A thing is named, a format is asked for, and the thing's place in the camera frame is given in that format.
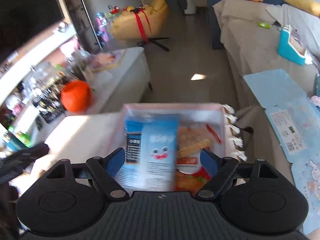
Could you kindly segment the blue snack packet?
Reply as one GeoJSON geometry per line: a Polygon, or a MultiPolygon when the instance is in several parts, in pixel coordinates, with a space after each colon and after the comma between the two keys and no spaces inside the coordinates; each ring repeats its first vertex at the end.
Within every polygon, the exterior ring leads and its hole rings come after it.
{"type": "Polygon", "coordinates": [[[125,162],[116,181],[129,193],[174,190],[179,116],[157,114],[125,120],[125,162]]]}

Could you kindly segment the red snack packet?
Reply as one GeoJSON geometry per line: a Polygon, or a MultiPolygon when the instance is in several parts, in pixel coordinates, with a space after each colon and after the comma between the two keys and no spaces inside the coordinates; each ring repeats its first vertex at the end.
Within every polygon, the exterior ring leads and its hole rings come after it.
{"type": "Polygon", "coordinates": [[[176,159],[175,190],[188,191],[193,196],[211,179],[199,157],[176,159]]]}

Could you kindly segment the white tablecloth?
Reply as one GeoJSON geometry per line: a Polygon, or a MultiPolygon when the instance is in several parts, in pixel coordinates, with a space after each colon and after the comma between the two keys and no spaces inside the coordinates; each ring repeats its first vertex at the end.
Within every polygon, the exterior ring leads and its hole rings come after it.
{"type": "Polygon", "coordinates": [[[126,118],[152,114],[178,114],[182,122],[215,125],[222,148],[217,154],[247,160],[231,106],[219,103],[134,103],[124,105],[120,112],[64,118],[45,140],[49,154],[35,161],[29,178],[36,181],[60,159],[83,163],[90,157],[107,156],[123,145],[126,118]]]}

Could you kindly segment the black printed gift box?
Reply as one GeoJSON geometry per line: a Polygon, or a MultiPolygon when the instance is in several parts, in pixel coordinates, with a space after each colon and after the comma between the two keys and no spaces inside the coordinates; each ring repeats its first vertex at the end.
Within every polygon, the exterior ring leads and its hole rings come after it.
{"type": "Polygon", "coordinates": [[[61,92],[64,85],[54,84],[42,91],[42,94],[33,99],[33,106],[40,116],[49,124],[65,112],[61,102],[61,92]]]}

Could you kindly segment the flat light blue carton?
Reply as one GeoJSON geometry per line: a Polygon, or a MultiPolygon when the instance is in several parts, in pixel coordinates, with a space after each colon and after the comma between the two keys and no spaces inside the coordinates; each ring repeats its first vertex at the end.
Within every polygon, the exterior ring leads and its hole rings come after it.
{"type": "Polygon", "coordinates": [[[291,163],[296,188],[308,201],[306,235],[319,229],[319,111],[283,69],[244,76],[291,163]]]}

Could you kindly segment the white low side table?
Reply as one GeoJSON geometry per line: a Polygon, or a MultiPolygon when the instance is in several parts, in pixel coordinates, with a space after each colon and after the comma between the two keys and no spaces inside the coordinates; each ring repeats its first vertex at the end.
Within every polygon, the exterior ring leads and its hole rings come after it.
{"type": "Polygon", "coordinates": [[[126,48],[116,67],[94,75],[93,101],[85,114],[118,112],[124,104],[139,103],[150,85],[144,48],[126,48]]]}

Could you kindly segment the grey covered sofa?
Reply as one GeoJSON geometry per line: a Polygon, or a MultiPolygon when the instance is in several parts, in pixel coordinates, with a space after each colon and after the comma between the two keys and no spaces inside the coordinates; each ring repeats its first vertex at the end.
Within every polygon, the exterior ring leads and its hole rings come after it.
{"type": "Polygon", "coordinates": [[[272,5],[243,0],[221,0],[213,5],[220,27],[220,42],[227,52],[240,108],[256,105],[244,76],[284,69],[311,97],[316,94],[319,75],[319,18],[291,5],[272,5]],[[258,26],[265,22],[270,29],[258,26]],[[273,25],[291,25],[315,62],[300,66],[277,52],[280,30],[273,25]]]}

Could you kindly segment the teal toy box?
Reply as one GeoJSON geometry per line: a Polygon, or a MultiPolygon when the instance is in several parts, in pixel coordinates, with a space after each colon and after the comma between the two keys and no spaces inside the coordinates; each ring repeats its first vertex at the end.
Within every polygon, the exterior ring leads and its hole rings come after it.
{"type": "Polygon", "coordinates": [[[277,52],[283,58],[300,66],[313,64],[310,53],[291,25],[282,27],[277,52]]]}

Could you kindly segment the green small toy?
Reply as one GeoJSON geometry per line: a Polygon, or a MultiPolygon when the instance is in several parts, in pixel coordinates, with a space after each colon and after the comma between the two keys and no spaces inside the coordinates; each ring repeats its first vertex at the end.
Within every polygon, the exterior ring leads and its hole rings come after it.
{"type": "Polygon", "coordinates": [[[258,26],[264,29],[270,29],[270,25],[268,23],[265,22],[258,22],[258,26]]]}

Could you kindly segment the yellow cushion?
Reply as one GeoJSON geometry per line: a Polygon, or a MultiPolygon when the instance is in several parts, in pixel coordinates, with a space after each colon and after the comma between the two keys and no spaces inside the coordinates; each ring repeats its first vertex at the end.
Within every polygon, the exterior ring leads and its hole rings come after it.
{"type": "Polygon", "coordinates": [[[284,0],[287,4],[316,17],[320,16],[320,4],[314,0],[284,0]]]}

